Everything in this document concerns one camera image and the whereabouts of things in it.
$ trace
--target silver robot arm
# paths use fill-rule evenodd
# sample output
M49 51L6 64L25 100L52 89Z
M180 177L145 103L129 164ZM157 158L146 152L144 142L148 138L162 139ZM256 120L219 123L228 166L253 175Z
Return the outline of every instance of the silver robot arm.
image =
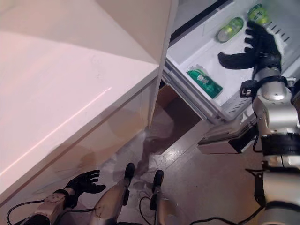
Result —
M78 197L83 193L96 194L105 189L105 185L96 185L99 170L82 173L72 179L64 189L59 189L45 198L38 209L18 225L53 225L60 219L66 208L74 208Z
M257 81L272 77L280 77L278 68L255 74ZM266 82L253 100L267 170L255 179L255 198L266 207L259 225L300 224L300 126L287 83Z
M264 27L248 22L245 53L218 55L228 69L254 68L240 96L252 98L264 155L263 173L255 178L255 199L265 207L259 225L300 224L300 125L292 104L294 78L281 76L281 55Z

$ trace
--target black cable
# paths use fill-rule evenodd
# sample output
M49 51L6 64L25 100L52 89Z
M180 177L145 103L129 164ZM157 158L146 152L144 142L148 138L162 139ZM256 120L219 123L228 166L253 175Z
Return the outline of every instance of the black cable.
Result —
M156 211L154 211L154 225L156 225Z
M18 207L20 207L20 206L22 206L22 205L28 205L28 204L33 204L33 203L42 203L42 202L44 202L44 201L45 201L45 200L43 199L43 200L38 200L38 201L23 202L23 203L21 203L21 204L15 205L14 207L12 207L12 208L7 212L7 215L6 215L6 222L8 223L8 225L12 225L12 223L10 222L10 219L9 219L9 215L11 214L11 212L12 212L14 209L16 209L16 208L18 208Z
M254 141L254 144L253 144L252 150L253 150L254 152L256 152L256 153L261 153L261 152L263 152L263 151L257 151L257 150L255 150L255 147L256 147L257 141L258 141L258 135L256 135L256 137L255 137L255 141Z
M146 197L146 196L140 199L140 204L139 204L140 214L141 214L142 218L146 221L147 224L152 225L148 220L146 220L146 218L142 214L141 203L142 203L142 200L145 199L145 198L147 198L151 201L151 199L149 197Z
M94 211L94 210L96 210L96 209L95 209L95 208L92 208L92 209L85 209L85 210L73 210L73 209L67 210L67 211L63 212L61 215L59 215L59 217L58 217L58 218L56 219L56 221L55 221L55 224L56 224L56 225L59 225L59 224L60 224L61 218L62 218L65 214L67 214L68 212L91 212L91 211Z
M238 222L237 224L235 222L232 222L230 220L221 218L221 217L211 217L208 219L201 219L201 220L196 220L192 223L190 223L189 225L193 225L193 224L197 224L197 223L205 223L205 222L209 222L212 220L220 220L226 224L230 224L230 225L244 225L246 223L248 223L251 219L253 219L261 210L263 210L264 206L259 207L254 213L251 214L251 216L247 217L246 219Z
M246 219L240 221L240 222L238 223L238 225L243 225L243 224L245 224L245 223L248 223L251 219L253 219L254 217L256 217L256 215L257 215L260 211L262 211L263 208L264 208L264 206L259 207L254 213L252 213L251 216L249 216L248 218L246 218Z
M200 219L200 220L196 220L192 223L190 223L189 225L193 225L193 224L197 224L197 223L205 223L205 222L209 222L209 221L212 221L212 220L220 220L226 224L230 224L230 225L238 225L232 221L229 221L227 219L224 219L224 218L221 218L221 217L211 217L211 218L208 218L208 219Z
M264 170L252 170L252 169L245 169L248 173L256 177L256 174L254 172L264 172Z

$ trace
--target tiled floor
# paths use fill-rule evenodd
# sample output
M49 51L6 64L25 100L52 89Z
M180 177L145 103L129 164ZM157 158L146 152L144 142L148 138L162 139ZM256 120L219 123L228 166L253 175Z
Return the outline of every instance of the tiled floor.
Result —
M238 222L258 208L253 197L254 178L244 169L259 168L261 155L251 150L240 155L204 155L195 143L207 129L207 124L199 122L180 99L165 109L158 106L151 129L140 133L100 168L100 183L109 188L122 178L128 162L136 166L128 205L122 208L119 221L146 224L138 203L142 196L150 196L149 187L157 169L165 172L163 191L178 203L182 224L212 216ZM83 194L77 208L93 207L101 195ZM142 203L142 211L154 221L148 200ZM88 220L87 213L67 214L61 224L87 224Z

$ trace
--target refrigerator door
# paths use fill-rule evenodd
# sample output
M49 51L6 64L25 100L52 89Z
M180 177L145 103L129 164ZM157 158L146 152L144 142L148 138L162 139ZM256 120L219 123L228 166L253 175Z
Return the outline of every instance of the refrigerator door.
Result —
M198 21L192 19L194 25L190 25L188 30L177 35L177 38L173 38L167 51L163 80L174 88L203 120L208 120L215 126L229 126L251 105L251 99L239 97L239 90L243 81L251 79L253 69L225 69L218 61L218 53L233 54L244 51L247 46L244 43L247 37L245 34L247 12L258 3L262 3L269 13L271 22L267 30L274 35L279 51L282 53L283 76L295 76L295 72L300 67L298 60L300 16L296 12L300 2L294 0L225 1L202 19ZM218 42L215 38L218 31L235 17L243 19L242 30L229 41ZM196 65L203 67L210 78L223 87L215 98L211 98L188 75L187 71Z
M251 106L235 120L214 126L197 147L203 154L242 153L257 134L256 118Z

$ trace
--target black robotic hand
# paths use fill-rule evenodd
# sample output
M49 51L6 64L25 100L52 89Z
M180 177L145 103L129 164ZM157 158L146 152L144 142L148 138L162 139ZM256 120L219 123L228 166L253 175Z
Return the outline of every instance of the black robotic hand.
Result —
M82 195L83 192L97 194L103 191L105 185L96 185L95 182L98 182L100 170L93 170L86 173L82 173L69 181L65 188L71 188L75 191L75 195L72 201L68 204L71 208L77 205L78 197Z
M228 69L255 68L257 73L266 67L276 67L281 71L281 54L277 49L273 35L255 22L247 23L246 34L253 38L245 38L245 42L253 48L245 48L245 53L226 55L218 54L220 64Z

